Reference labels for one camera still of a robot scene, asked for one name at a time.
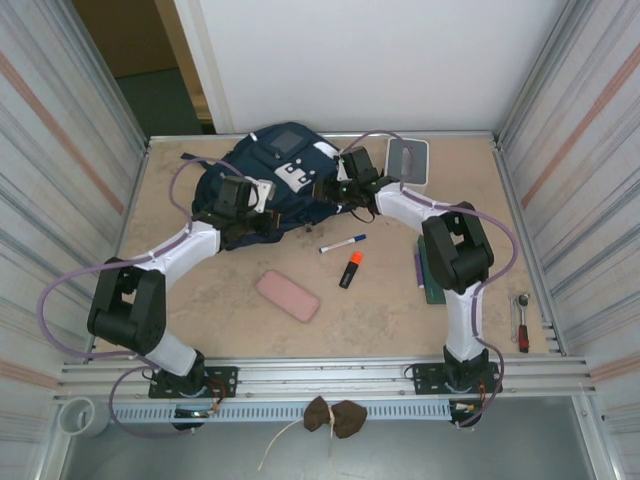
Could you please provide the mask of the aluminium enclosure frame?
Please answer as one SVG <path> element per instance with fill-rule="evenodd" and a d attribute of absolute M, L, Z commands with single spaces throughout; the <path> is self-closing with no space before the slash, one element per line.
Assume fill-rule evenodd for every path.
<path fill-rule="evenodd" d="M 543 42 L 544 48 L 533 63 L 533 70 L 528 75 L 527 81 L 514 106 L 516 114 L 521 113 L 526 107 L 523 101 L 531 101 L 537 94 L 537 87 L 542 84 L 542 76 L 556 63 L 553 57 L 564 46 L 568 39 L 574 36 L 571 29 L 584 16 L 584 10 L 592 4 L 591 0 L 562 0 L 562 8 L 558 18 L 553 21 L 553 27 L 546 34 Z M 180 58 L 180 68 L 185 77 L 196 77 L 194 61 L 192 60 L 186 37 L 178 17 L 174 0 L 156 0 L 157 9 L 167 31 L 172 48 Z M 524 215 L 524 208 L 516 199 L 516 189 L 512 172 L 507 165 L 508 155 L 503 145 L 503 134 L 506 129 L 493 132 L 483 129 L 409 129 L 397 131 L 400 136 L 412 137 L 418 140 L 434 140 L 436 138 L 452 137 L 481 138 L 490 145 L 495 159 L 496 168 L 500 174 L 502 188 L 507 197 L 507 204 L 511 209 L 514 222 L 514 230 L 519 236 L 514 241 L 516 254 L 523 258 L 530 276 L 530 282 L 538 301 L 538 308 L 545 327 L 552 330 L 558 336 L 553 341 L 551 350 L 556 356 L 546 355 L 547 360 L 557 364 L 560 360 L 575 360 L 577 356 L 569 348 L 568 336 L 562 331 L 560 310 L 556 307 L 545 274 L 542 270 L 541 260 L 535 251 L 531 234 Z M 582 435 L 586 442 L 588 458 L 594 469 L 595 476 L 599 480 L 626 480 L 623 472 L 617 447 L 611 443 L 606 418 L 601 415 L 600 406 L 596 401 L 587 400 L 582 393 L 572 395 L 576 414 L 582 429 Z"/>

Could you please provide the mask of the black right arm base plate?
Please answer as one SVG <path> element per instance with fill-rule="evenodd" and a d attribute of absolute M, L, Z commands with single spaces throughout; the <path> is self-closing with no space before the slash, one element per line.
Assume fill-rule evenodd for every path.
<path fill-rule="evenodd" d="M 503 391 L 495 362 L 460 368 L 447 363 L 418 363 L 410 367 L 410 372 L 417 395 L 479 394 L 481 386 L 487 393 Z"/>

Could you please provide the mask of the dark green notebook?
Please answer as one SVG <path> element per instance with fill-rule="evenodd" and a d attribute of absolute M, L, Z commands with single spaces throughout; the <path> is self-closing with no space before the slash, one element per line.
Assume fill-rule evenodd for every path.
<path fill-rule="evenodd" d="M 427 259 L 426 246 L 424 242 L 424 237 L 420 235 L 417 240 L 417 247 L 420 258 L 421 272 L 424 283 L 424 290 L 426 296 L 426 302 L 429 305 L 445 305 L 445 295 L 443 289 L 436 282 L 433 277 L 431 270 L 429 268 L 429 263 Z"/>

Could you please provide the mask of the black highlighter with orange cap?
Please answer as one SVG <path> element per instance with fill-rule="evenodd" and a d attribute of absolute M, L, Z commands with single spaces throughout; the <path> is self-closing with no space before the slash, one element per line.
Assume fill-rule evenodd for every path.
<path fill-rule="evenodd" d="M 354 252 L 347 263 L 342 277 L 339 281 L 339 287 L 348 289 L 363 259 L 361 252 Z"/>

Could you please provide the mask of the white plastic cup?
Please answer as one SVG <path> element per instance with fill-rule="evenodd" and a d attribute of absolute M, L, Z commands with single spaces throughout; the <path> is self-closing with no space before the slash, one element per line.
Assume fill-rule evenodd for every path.
<path fill-rule="evenodd" d="M 72 437 L 95 437 L 105 430 L 109 421 L 109 409 L 104 402 L 75 397 L 62 405 L 57 426 Z"/>

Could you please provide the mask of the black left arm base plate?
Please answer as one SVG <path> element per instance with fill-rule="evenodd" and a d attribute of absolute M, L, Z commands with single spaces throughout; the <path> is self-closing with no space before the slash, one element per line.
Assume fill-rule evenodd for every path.
<path fill-rule="evenodd" d="M 234 366 L 200 365 L 187 376 L 160 370 L 151 377 L 148 396 L 152 399 L 233 398 L 238 386 L 239 369 Z"/>

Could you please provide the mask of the navy blue backpack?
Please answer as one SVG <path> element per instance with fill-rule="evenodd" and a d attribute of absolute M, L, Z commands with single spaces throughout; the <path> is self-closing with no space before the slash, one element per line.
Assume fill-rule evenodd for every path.
<path fill-rule="evenodd" d="M 276 185 L 275 195 L 266 207 L 281 214 L 281 239 L 291 230 L 315 226 L 332 216 L 350 212 L 359 207 L 320 202 L 313 196 L 314 183 L 337 172 L 334 160 L 337 155 L 337 147 L 296 122 L 275 124 L 252 132 L 221 160 L 199 159 L 204 173 L 192 201 L 193 216 L 217 198 L 227 176 L 250 176 L 270 180 Z M 260 236 L 252 234 L 222 250 L 264 243 L 277 242 L 262 242 Z"/>

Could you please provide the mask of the pink pencil case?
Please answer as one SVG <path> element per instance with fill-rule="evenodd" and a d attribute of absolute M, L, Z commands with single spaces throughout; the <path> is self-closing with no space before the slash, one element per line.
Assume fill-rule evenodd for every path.
<path fill-rule="evenodd" d="M 309 323 L 320 307 L 314 294 L 274 270 L 267 271 L 256 288 L 264 298 L 301 323 Z"/>

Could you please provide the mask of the white door frame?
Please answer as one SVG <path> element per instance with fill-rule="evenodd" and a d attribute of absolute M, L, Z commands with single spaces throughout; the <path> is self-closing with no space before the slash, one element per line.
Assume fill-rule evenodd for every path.
<path fill-rule="evenodd" d="M 218 134 L 235 132 L 201 0 L 174 0 L 208 111 Z"/>

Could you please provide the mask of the white marker with blue cap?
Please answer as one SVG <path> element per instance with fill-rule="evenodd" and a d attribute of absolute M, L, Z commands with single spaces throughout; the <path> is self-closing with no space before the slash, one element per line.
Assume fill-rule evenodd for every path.
<path fill-rule="evenodd" d="M 332 244 L 327 245 L 327 246 L 320 247 L 319 248 L 319 253 L 320 254 L 324 254 L 324 253 L 327 253 L 329 251 L 335 250 L 337 248 L 345 247 L 347 245 L 351 245 L 351 244 L 363 241 L 366 238 L 367 238 L 366 234 L 356 235 L 356 236 L 350 237 L 348 239 L 345 239 L 345 240 L 342 240 L 342 241 L 339 241 L 339 242 L 335 242 L 335 243 L 332 243 Z"/>

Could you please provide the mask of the aluminium mounting rail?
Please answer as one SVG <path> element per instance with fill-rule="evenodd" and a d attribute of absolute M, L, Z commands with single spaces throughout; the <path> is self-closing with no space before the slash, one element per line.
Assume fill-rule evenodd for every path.
<path fill-rule="evenodd" d="M 209 358 L 208 366 L 239 368 L 237 401 L 399 399 L 414 394 L 408 367 L 433 363 L 434 356 L 363 358 Z M 104 360 L 65 365 L 54 399 L 76 396 L 106 398 L 117 378 L 140 364 Z M 524 354 L 505 357 L 502 396 L 558 397 L 593 395 L 595 384 L 580 357 Z"/>

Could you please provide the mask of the white box with grey top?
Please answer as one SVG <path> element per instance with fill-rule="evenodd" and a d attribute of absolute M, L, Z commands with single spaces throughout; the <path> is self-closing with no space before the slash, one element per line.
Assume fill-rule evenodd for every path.
<path fill-rule="evenodd" d="M 430 147 L 425 140 L 391 138 L 387 142 L 384 170 L 407 188 L 422 191 L 428 184 Z"/>

